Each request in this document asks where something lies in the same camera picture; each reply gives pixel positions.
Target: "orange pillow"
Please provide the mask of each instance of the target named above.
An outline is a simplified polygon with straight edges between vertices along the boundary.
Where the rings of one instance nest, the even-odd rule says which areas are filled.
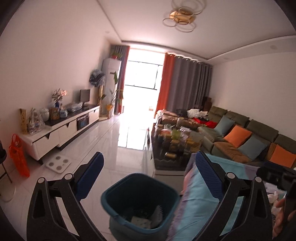
[[[252,135],[251,131],[236,125],[231,132],[224,137],[224,139],[238,148],[250,137],[250,135]]]
[[[296,154],[293,154],[285,150],[283,147],[276,145],[270,161],[285,167],[292,167],[295,159]]]

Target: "white tv cabinet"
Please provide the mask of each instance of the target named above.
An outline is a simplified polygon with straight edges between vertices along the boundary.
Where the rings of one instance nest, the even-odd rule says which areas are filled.
[[[42,157],[54,147],[64,149],[75,138],[85,132],[88,128],[99,121],[100,107],[95,105],[86,105],[82,109],[69,113],[66,119],[49,120],[45,128],[34,135],[19,133],[23,141],[25,151],[43,164]],[[85,114],[89,114],[89,124],[80,130],[77,130],[76,119]]]

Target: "blue plastic bin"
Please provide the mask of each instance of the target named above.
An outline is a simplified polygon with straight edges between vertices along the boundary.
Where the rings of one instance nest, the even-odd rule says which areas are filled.
[[[168,185],[141,173],[133,173],[108,188],[101,203],[110,217],[110,230],[118,241],[163,241],[179,203],[179,194]],[[132,216],[149,219],[157,205],[163,221],[155,229],[143,229],[129,221]]]

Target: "tile floor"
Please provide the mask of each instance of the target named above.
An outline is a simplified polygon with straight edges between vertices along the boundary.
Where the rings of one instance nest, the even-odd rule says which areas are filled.
[[[62,174],[49,170],[45,165],[40,166],[31,158],[27,158],[30,168],[29,178],[19,176],[17,170],[10,173],[16,193],[10,202],[5,203],[0,200],[0,205],[15,230],[26,240],[29,204],[39,177],[45,177],[47,180],[60,179],[66,173],[73,173],[80,165],[88,163],[92,156],[99,151],[104,155],[104,167],[87,198],[81,200],[81,204],[105,238],[108,241],[115,240],[109,230],[109,216],[103,210],[100,198],[103,191],[126,175],[142,172],[143,153],[141,150],[144,146],[146,129],[152,126],[153,120],[144,118],[142,122],[135,122],[135,118],[132,116],[124,114],[114,116],[110,120],[95,124],[61,152],[58,149],[50,151],[44,156],[45,163],[58,152],[73,160]],[[12,190],[8,178],[4,177],[0,181],[0,192],[11,192]],[[61,199],[57,201],[69,231],[76,233],[63,201]]]

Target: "wall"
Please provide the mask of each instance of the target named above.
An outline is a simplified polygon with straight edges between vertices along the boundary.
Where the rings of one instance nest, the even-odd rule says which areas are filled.
[[[296,140],[296,53],[239,59],[213,68],[210,97]]]
[[[0,140],[6,150],[20,131],[19,108],[28,113],[48,106],[58,88],[68,91],[64,104],[92,88],[90,73],[110,51],[105,31],[112,27],[96,0],[25,0],[0,37]],[[90,102],[96,102],[95,88]],[[11,160],[5,165],[14,168]]]

